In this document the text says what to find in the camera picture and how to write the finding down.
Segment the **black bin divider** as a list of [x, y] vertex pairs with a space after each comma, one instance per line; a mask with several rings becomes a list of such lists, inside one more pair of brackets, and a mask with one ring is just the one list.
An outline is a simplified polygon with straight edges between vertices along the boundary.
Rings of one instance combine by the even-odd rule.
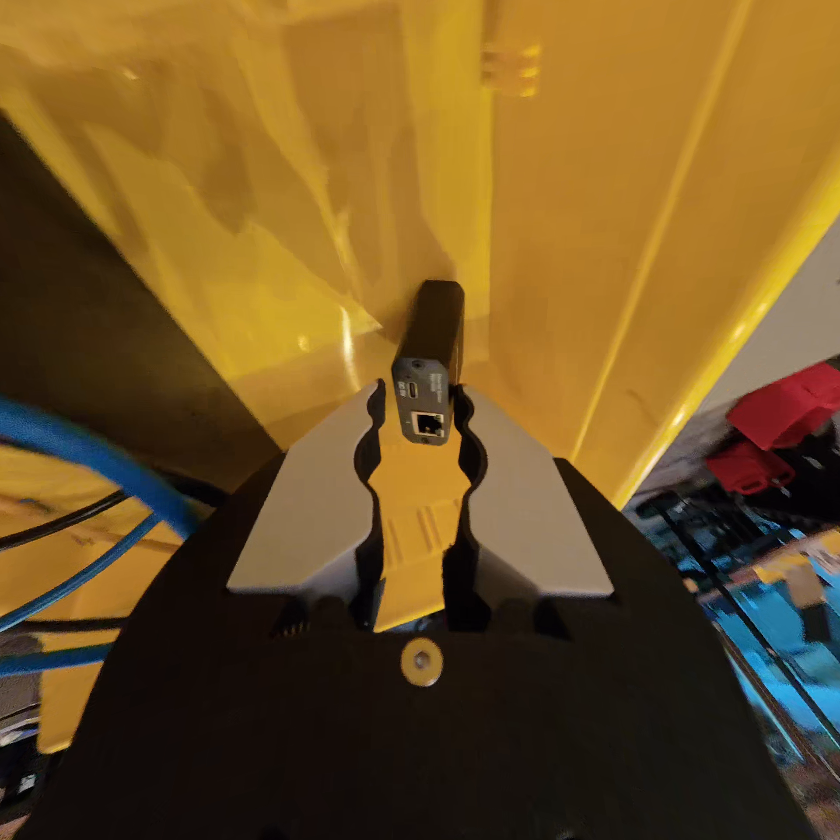
[[2, 114], [1, 392], [233, 492], [280, 449]]

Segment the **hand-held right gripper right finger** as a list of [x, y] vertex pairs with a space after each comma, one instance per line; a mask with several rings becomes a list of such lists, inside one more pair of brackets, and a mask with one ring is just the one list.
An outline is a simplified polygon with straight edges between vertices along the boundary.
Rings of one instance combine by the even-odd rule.
[[615, 587], [550, 451], [476, 388], [460, 385], [454, 421], [468, 480], [444, 553], [451, 632], [484, 632], [508, 603], [525, 622], [564, 597], [606, 599]]

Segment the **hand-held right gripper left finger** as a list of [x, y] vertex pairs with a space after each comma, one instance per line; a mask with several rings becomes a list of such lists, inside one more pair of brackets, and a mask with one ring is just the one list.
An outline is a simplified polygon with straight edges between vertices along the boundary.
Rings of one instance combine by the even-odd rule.
[[385, 383], [362, 387], [285, 454], [236, 565], [235, 594], [288, 596], [311, 610], [332, 597], [372, 631], [384, 591], [381, 506]]

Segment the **large red plastic block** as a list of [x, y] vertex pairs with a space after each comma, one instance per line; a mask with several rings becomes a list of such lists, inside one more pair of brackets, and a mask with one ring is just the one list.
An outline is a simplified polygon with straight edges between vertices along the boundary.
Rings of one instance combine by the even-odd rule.
[[839, 372], [820, 362], [744, 395], [728, 423], [762, 451], [793, 448], [839, 410]]

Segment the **black ethernet adapter box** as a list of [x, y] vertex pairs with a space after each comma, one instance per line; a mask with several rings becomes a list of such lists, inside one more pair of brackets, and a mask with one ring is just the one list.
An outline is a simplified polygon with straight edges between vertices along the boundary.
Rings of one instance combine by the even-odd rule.
[[464, 350], [466, 295], [454, 280], [418, 289], [392, 363], [398, 422], [413, 444], [443, 446], [452, 425]]

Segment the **small red plastic block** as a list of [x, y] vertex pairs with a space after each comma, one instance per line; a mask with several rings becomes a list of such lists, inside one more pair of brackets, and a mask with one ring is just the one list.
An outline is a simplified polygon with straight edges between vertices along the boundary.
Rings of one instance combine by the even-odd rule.
[[739, 440], [705, 459], [706, 467], [728, 493], [752, 496], [787, 487], [794, 469], [772, 451]]

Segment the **large yellow plastic bin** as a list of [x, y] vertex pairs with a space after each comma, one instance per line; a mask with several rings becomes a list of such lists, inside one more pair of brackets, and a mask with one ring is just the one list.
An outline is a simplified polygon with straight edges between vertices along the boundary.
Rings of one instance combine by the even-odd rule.
[[279, 448], [452, 279], [622, 506], [838, 216], [838, 2], [2, 2], [2, 114]]

